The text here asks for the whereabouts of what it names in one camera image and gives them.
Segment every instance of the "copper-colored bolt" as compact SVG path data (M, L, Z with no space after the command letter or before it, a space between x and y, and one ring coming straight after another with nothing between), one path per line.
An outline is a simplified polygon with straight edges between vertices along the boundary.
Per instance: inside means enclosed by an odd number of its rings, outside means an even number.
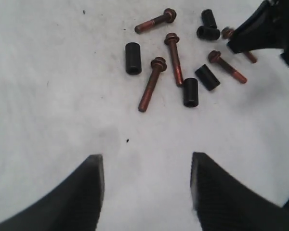
M162 57L156 57L154 60L152 60L151 67L152 74L150 76L150 79L144 91L144 95L138 107L138 110L140 112L146 112L146 110L148 109L154 88L156 86L156 83L158 82L159 74L163 71L166 71L167 69L166 60Z
M173 10L173 9L170 9L170 8L167 8L164 10L164 13L157 17L157 18L154 18L154 19L151 19L147 22L144 22L144 23L141 23L140 25L136 26L135 27L135 32L137 34L140 34L146 30L149 30L153 27L155 27L156 25L159 25L161 23L173 23L173 21L175 20L177 16L177 13Z
M175 82L178 87L182 87L184 83L180 59L177 49L177 43L180 41L180 38L175 33L169 33L165 38L165 44L169 46L170 56L172 60L172 67L175 77Z
M229 63L227 63L224 59L221 58L221 53L219 51L212 51L208 55L208 60L210 63L218 63L226 72L232 75L240 83L247 83L247 79L235 70Z
M223 39L231 40L234 31L235 30L233 28L226 27L224 30L222 30ZM250 60L252 64L255 64L258 61L258 59L250 51L243 52L243 54Z

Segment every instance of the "bolt thread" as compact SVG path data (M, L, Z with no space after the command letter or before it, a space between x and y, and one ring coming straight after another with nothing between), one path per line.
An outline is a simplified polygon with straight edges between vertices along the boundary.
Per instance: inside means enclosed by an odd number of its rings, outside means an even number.
M256 56L254 56L251 52L247 51L244 52L244 55L250 60L250 62L252 64L257 63L258 59L256 58Z
M239 81L242 84L247 83L247 78L245 78L241 73L239 73L238 71L235 71L234 73L232 73L232 76L234 79L236 79L237 81Z
M150 104L153 91L155 89L156 83L158 82L158 77L161 72L161 66L156 66L153 68L150 79L148 81L148 84L145 88L144 94L142 96L142 99L139 103L138 110L140 112L146 112L148 109L148 106Z
M163 15L161 15L159 17L156 17L154 19L151 19L151 20L149 20L147 22L141 23L141 24L139 24L139 25L137 25L135 27L135 32L137 34L145 32L145 31L155 27L158 24L166 22L170 17L171 17L171 15L167 13L167 14L163 14Z
M247 83L247 78L245 78L241 73L235 70L229 63L227 63L224 59L219 58L217 63L227 72L229 73L234 79L239 81L240 83Z
M140 34L146 30L151 29L152 27L154 27L154 21L150 20L144 23L139 24L138 26L135 27L135 32L137 34Z
M170 49L170 55L171 55L171 60L172 60L175 82L176 82L178 87L182 87L184 79L183 79L183 75L182 75L177 44L174 41L171 41L169 43L169 49Z
M182 70L181 70L181 66L178 65L175 67L175 81L178 87L182 87L183 86L183 76L182 76Z

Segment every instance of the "white surface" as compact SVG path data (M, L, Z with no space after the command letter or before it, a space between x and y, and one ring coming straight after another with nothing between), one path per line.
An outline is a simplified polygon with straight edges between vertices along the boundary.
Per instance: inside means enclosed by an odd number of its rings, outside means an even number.
M201 230L189 191L193 151L208 153L254 191L284 204L289 69L280 52L257 51L259 62L251 65L222 40L196 38L202 10L212 8L220 28L236 27L260 2L0 0L0 222L99 153L105 168L99 231ZM177 11L173 24L134 32L167 7ZM248 84L209 65L222 85L214 93L200 85L200 106L184 108L163 43L169 32L181 38L185 78L217 49ZM124 70L124 46L131 41L142 47L138 77ZM169 68L141 114L138 103L156 56Z

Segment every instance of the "bolt head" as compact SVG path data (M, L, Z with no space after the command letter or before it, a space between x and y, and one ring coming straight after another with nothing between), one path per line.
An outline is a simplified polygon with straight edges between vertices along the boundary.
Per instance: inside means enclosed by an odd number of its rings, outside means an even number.
M216 63L220 57L221 57L221 53L219 51L211 51L211 53L208 55L208 60L210 63Z
M166 45L169 45L170 41L174 41L175 43L178 43L180 41L180 38L177 36L176 33L169 33L168 35L166 35L164 42Z
M231 38L231 36L233 35L234 31L235 31L234 29L226 27L224 30L222 30L223 39Z
M156 65L160 65L162 67L162 72L166 71L167 69L166 60L162 57L156 57L154 60L152 60L151 67L154 68Z
M164 14L170 14L170 19L168 19L166 23L173 23L173 21L177 17L176 11L170 8L167 8L166 10L164 10Z

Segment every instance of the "black rubber part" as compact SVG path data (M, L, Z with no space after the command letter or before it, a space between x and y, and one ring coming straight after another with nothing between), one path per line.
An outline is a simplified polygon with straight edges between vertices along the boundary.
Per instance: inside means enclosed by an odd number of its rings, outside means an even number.
M103 158L91 155L52 192L1 223L0 231L93 231L103 197Z
M184 106L197 107L198 105L198 80L187 78L184 80Z
M197 37L209 41L216 41L220 38L221 31L206 26L200 26L197 30Z
M203 231L289 231L288 209L252 192L205 153L193 154L191 193Z
M221 84L205 64L195 72L195 75L198 76L199 80L208 91L214 90Z
M141 55L140 45L130 42L125 46L125 70L129 75L138 75L141 73Z
M201 13L201 19L202 19L203 25L205 27L217 29L216 21L215 21L214 14L213 14L212 10L210 10L210 9L204 10Z

